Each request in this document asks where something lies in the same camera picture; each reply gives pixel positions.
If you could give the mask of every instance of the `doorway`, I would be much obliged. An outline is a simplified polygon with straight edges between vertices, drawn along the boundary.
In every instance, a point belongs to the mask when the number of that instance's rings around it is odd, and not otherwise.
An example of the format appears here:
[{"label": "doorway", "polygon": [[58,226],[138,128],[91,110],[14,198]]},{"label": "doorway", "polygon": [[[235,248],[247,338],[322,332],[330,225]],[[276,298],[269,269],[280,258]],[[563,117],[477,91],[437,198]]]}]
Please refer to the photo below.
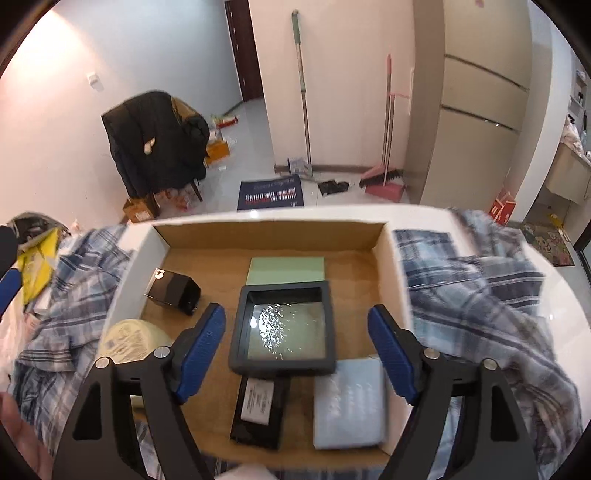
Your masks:
[{"label": "doorway", "polygon": [[587,225],[581,236],[574,244],[574,251],[581,259],[587,279],[591,284],[591,222]]},{"label": "doorway", "polygon": [[225,4],[242,100],[247,102],[255,98],[262,98],[264,95],[261,69],[256,54],[248,0],[228,0]]}]

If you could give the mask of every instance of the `green card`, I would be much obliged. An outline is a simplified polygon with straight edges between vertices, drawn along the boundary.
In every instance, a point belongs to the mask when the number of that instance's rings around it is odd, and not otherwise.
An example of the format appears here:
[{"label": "green card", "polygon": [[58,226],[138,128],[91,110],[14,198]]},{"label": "green card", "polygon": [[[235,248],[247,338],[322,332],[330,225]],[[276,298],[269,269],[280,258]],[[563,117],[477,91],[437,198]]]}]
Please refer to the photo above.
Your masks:
[{"label": "green card", "polygon": [[324,257],[255,257],[246,285],[324,280]]}]

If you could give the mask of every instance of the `small cardboard box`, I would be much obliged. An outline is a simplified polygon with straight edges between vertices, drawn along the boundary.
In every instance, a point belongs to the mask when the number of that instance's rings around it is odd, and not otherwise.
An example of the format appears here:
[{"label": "small cardboard box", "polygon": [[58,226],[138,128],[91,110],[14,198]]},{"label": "small cardboard box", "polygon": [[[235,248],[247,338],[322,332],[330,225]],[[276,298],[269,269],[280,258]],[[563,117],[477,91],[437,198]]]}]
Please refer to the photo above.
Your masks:
[{"label": "small cardboard box", "polygon": [[225,140],[217,140],[207,146],[207,165],[211,165],[217,160],[226,158],[230,154],[230,147]]},{"label": "small cardboard box", "polygon": [[505,226],[511,218],[511,214],[515,209],[515,198],[513,195],[503,187],[501,192],[496,196],[492,204],[490,216],[499,225]]},{"label": "small cardboard box", "polygon": [[127,199],[123,205],[123,211],[132,223],[154,220],[160,213],[160,209],[153,195],[142,199]]}]

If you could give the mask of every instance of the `small black object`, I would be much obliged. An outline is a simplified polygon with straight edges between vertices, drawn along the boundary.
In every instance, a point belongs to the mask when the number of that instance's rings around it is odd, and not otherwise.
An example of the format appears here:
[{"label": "small black object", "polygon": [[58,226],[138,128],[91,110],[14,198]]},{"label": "small black object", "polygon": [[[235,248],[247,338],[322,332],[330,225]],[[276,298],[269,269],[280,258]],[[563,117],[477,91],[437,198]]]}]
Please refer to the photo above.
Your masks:
[{"label": "small black object", "polygon": [[157,268],[146,296],[159,305],[174,307],[191,316],[201,296],[201,289],[191,277]]},{"label": "small black object", "polygon": [[242,377],[230,439],[277,450],[289,389],[289,378],[258,380]]},{"label": "small black object", "polygon": [[[386,175],[386,181],[390,181],[393,179],[399,179],[402,177],[402,170],[395,168],[394,170],[390,170],[388,175]],[[361,179],[359,181],[359,187],[363,188],[368,185],[381,185],[384,183],[384,172],[374,175],[373,177],[368,177],[366,179]]]},{"label": "small black object", "polygon": [[[249,343],[255,305],[322,303],[324,357],[314,359],[249,359]],[[269,333],[274,342],[273,332]],[[251,285],[242,287],[230,346],[230,369],[239,375],[275,378],[292,375],[330,375],[336,369],[335,327],[327,281]]]},{"label": "small black object", "polygon": [[337,182],[336,180],[322,181],[318,184],[318,189],[320,190],[322,196],[326,197],[327,195],[332,195],[333,193],[346,192],[349,190],[349,182]]}]

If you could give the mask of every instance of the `plaid blanket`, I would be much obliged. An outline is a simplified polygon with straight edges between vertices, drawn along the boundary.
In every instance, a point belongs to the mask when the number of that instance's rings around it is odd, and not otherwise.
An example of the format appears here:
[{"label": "plaid blanket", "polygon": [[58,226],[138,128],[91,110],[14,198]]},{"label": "plaid blanket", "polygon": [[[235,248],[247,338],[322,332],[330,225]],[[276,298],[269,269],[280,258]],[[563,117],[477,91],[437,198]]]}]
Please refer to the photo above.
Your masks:
[{"label": "plaid blanket", "polygon": [[[582,434],[576,386],[556,363],[547,321],[535,316],[543,275],[521,249],[521,233],[483,212],[459,212],[478,255],[460,257],[446,233],[394,232],[419,342],[473,362],[494,358],[530,433],[539,477],[562,464]],[[461,399],[450,405],[430,478],[443,476]]]},{"label": "plaid blanket", "polygon": [[[125,228],[93,230],[71,240],[56,265],[49,307],[15,363],[9,392],[52,456],[127,268],[129,255],[117,246]],[[158,477],[147,427],[137,423],[136,428],[148,473]]]}]

